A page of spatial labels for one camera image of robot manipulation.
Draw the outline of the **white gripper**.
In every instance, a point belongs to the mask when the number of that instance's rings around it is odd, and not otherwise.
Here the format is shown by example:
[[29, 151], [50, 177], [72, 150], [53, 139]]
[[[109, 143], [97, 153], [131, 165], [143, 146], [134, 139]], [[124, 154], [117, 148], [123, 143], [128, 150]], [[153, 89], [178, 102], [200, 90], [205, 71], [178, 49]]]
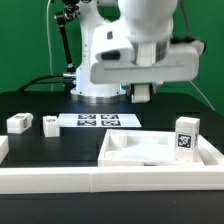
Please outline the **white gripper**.
[[202, 41], [172, 44], [164, 59], [148, 66], [132, 62], [132, 47], [95, 53], [91, 55], [90, 80], [94, 84], [189, 81], [197, 76], [203, 53]]

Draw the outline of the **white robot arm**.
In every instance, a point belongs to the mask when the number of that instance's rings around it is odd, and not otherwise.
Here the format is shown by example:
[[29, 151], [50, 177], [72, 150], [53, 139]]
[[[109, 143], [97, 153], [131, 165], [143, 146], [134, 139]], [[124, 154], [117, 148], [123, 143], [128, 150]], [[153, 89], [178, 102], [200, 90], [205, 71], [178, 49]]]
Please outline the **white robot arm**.
[[151, 86], [190, 81], [205, 44], [174, 39], [178, 0], [82, 0], [82, 62], [71, 96], [87, 103], [147, 102]]

